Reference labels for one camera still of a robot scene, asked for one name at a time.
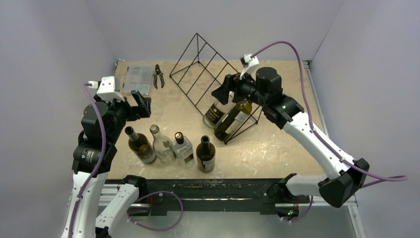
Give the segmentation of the clear empty glass bottle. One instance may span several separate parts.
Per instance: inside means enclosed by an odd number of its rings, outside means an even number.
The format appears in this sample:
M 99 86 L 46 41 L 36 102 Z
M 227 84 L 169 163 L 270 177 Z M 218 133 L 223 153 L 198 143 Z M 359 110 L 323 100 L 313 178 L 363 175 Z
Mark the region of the clear empty glass bottle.
M 150 126 L 150 133 L 154 138 L 153 149 L 160 162 L 164 165 L 172 164 L 176 158 L 169 137 L 163 135 L 156 124 Z

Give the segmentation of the green wine bottle white label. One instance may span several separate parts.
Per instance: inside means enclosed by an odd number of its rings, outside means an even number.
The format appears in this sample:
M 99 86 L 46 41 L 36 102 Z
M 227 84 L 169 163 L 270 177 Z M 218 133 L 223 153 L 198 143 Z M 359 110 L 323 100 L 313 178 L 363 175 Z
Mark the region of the green wine bottle white label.
M 127 126 L 124 132 L 129 137 L 129 148 L 140 161 L 144 164 L 153 164 L 156 161 L 157 156 L 147 137 L 144 134 L 137 133 L 131 126 Z

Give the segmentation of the black grey pliers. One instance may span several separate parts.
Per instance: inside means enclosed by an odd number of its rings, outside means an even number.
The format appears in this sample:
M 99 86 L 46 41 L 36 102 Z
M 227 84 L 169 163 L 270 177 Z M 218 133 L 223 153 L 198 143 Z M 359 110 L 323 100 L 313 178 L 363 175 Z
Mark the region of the black grey pliers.
M 164 80 L 164 76 L 163 73 L 160 69 L 159 64 L 155 65 L 155 71 L 153 72 L 153 86 L 158 89 L 158 79 L 160 80 L 161 83 L 161 88 L 163 88 L 165 86 L 165 80 Z

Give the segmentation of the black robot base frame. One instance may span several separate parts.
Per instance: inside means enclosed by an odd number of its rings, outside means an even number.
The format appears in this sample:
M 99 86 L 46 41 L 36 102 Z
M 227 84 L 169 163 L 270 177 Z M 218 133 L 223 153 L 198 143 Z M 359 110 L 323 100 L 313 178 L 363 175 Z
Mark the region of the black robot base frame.
M 151 206 L 151 215 L 165 216 L 168 211 L 280 213 L 277 204 L 307 203 L 305 195 L 288 196 L 279 187 L 284 178 L 228 179 L 146 179 L 147 191 L 141 192 L 131 207 Z M 101 203 L 120 194 L 122 180 L 107 179 Z

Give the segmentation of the clear champagne bottle black label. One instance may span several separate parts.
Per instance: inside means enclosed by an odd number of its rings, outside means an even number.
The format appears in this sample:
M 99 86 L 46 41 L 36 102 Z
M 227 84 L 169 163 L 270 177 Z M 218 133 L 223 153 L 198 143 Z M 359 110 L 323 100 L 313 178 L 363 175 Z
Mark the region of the clear champagne bottle black label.
M 226 105 L 222 104 L 218 100 L 215 100 L 214 103 L 209 107 L 206 113 L 203 116 L 203 123 L 210 128 L 215 128 L 218 122 L 227 114 L 231 108 L 235 105 L 233 100 L 233 93 L 231 92 L 228 97 L 228 103 Z

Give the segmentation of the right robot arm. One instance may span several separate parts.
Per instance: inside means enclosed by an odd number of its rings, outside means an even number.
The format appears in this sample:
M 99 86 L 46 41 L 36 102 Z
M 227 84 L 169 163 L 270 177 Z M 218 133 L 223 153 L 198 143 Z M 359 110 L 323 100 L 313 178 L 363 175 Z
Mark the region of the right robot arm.
M 232 96 L 234 102 L 247 100 L 261 106 L 265 117 L 297 140 L 323 169 L 323 176 L 291 174 L 282 179 L 278 188 L 281 200 L 289 202 L 299 195 L 317 196 L 340 208 L 362 188 L 366 180 L 362 171 L 369 170 L 369 163 L 342 151 L 310 122 L 304 108 L 283 93 L 282 78 L 276 69 L 261 67 L 255 78 L 248 73 L 228 74 L 211 94 L 224 105 Z

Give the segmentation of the square clear bottle black cap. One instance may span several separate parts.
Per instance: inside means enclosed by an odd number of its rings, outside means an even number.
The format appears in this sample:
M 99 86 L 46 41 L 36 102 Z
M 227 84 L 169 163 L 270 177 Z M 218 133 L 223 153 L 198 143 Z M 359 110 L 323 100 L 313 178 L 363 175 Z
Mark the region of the square clear bottle black cap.
M 174 135 L 175 140 L 172 142 L 172 149 L 175 158 L 180 164 L 189 168 L 194 165 L 193 145 L 190 140 L 181 132 L 176 132 Z

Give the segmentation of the dark green wine bottle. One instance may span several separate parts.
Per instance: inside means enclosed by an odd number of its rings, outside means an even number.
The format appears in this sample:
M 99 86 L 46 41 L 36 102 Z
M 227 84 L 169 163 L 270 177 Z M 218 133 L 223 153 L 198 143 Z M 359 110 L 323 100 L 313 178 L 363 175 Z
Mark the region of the dark green wine bottle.
M 210 173 L 215 167 L 215 146 L 207 135 L 201 137 L 201 142 L 196 148 L 198 169 L 203 173 Z

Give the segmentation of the clear plastic screw organizer box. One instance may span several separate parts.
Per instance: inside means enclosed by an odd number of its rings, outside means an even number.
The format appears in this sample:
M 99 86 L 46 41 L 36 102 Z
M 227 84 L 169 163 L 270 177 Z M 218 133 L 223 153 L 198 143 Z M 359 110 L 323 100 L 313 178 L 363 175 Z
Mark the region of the clear plastic screw organizer box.
M 138 91 L 143 97 L 148 97 L 153 79 L 154 67 L 151 64 L 131 65 L 127 68 L 123 92 Z

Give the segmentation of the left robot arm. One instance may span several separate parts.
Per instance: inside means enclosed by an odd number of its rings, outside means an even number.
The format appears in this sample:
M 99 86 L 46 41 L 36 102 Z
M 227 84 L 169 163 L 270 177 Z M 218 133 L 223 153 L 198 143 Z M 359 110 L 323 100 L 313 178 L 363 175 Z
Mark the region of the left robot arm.
M 120 194 L 98 214 L 100 197 L 107 180 L 115 146 L 128 121 L 149 118 L 151 98 L 132 91 L 137 105 L 131 106 L 126 98 L 105 102 L 99 96 L 86 92 L 90 104 L 81 120 L 83 130 L 73 152 L 73 189 L 68 215 L 62 232 L 63 238 L 110 238 L 113 230 L 133 203 L 146 200 L 146 180 L 138 176 L 123 179 Z

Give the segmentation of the olive green wine bottle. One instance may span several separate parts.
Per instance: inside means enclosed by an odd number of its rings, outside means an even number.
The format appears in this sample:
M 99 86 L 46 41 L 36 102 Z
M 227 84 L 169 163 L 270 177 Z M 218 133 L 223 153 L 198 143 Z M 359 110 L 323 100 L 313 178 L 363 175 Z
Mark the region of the olive green wine bottle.
M 236 103 L 232 109 L 216 125 L 214 135 L 220 141 L 226 141 L 252 112 L 252 102 L 242 100 Z

